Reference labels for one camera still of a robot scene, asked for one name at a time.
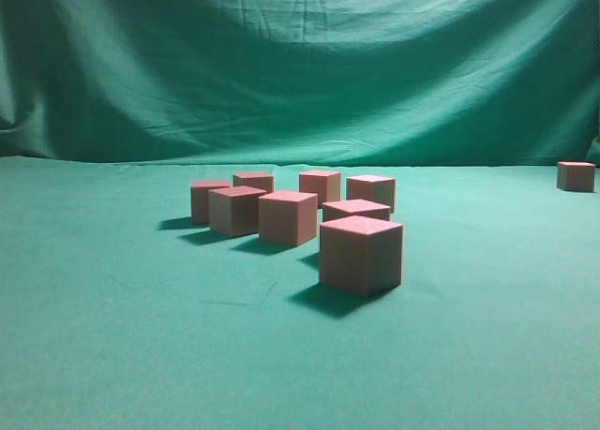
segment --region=cube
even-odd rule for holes
[[[596,166],[593,163],[560,161],[556,186],[565,191],[593,193]]]
[[[372,296],[402,283],[404,225],[364,216],[321,224],[319,283]]]
[[[232,186],[208,192],[210,229],[227,236],[241,236],[259,230],[259,197],[264,190]]]
[[[275,191],[259,199],[259,239],[302,245],[317,236],[317,195]]]
[[[325,202],[322,205],[322,220],[324,222],[348,216],[366,216],[389,221],[391,210],[389,205],[371,202],[370,200],[338,200]]]
[[[300,173],[299,190],[304,193],[315,193],[318,196],[318,207],[324,202],[341,199],[341,172],[312,170]]]
[[[233,186],[252,186],[272,193],[275,186],[273,174],[268,172],[237,172],[233,175]]]
[[[355,175],[346,180],[346,199],[364,199],[396,206],[396,179],[381,175]]]
[[[208,191],[229,186],[231,184],[227,180],[196,180],[192,182],[189,187],[191,222],[194,224],[207,224]]]

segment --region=green backdrop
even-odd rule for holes
[[[0,0],[0,155],[600,160],[598,0]]]

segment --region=green cloth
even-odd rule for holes
[[[551,167],[397,178],[404,283],[189,225],[189,182],[309,166],[0,159],[2,429],[597,429],[600,195]]]
[[[600,162],[598,0],[0,0],[0,155]]]

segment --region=green table surface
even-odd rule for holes
[[[404,283],[189,223],[189,183],[306,165],[0,158],[2,429],[597,429],[600,195],[553,167],[397,178]]]

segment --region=cube top face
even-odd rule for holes
[[[336,219],[335,221],[324,222],[321,224],[321,227],[343,230],[361,235],[373,235],[382,231],[404,227],[404,225],[399,222],[382,221],[372,217],[348,216]]]
[[[283,200],[286,202],[302,202],[307,199],[316,198],[314,193],[299,193],[297,191],[275,191],[270,194],[265,194],[261,200]]]
[[[391,207],[382,203],[372,202],[364,199],[337,200],[326,202],[323,207],[331,207],[347,213],[360,213],[370,210],[390,210]]]
[[[311,171],[300,172],[300,175],[316,175],[319,177],[330,177],[332,175],[338,175],[338,174],[341,174],[341,172],[339,172],[339,171],[322,171],[322,170],[311,170]]]
[[[262,195],[264,193],[265,191],[263,189],[253,188],[252,186],[232,186],[229,188],[211,190],[211,194],[219,194],[230,198],[237,196]]]
[[[191,183],[191,188],[206,188],[206,189],[214,189],[214,188],[227,188],[231,186],[229,181],[227,180],[195,180]]]
[[[273,177],[273,174],[269,172],[236,172],[233,177],[240,179],[256,179],[262,177]]]
[[[381,175],[354,175],[348,177],[349,180],[357,180],[359,182],[385,182],[396,180],[394,177],[383,177]]]
[[[559,161],[559,166],[579,166],[579,167],[596,167],[593,163],[587,163],[585,161]]]

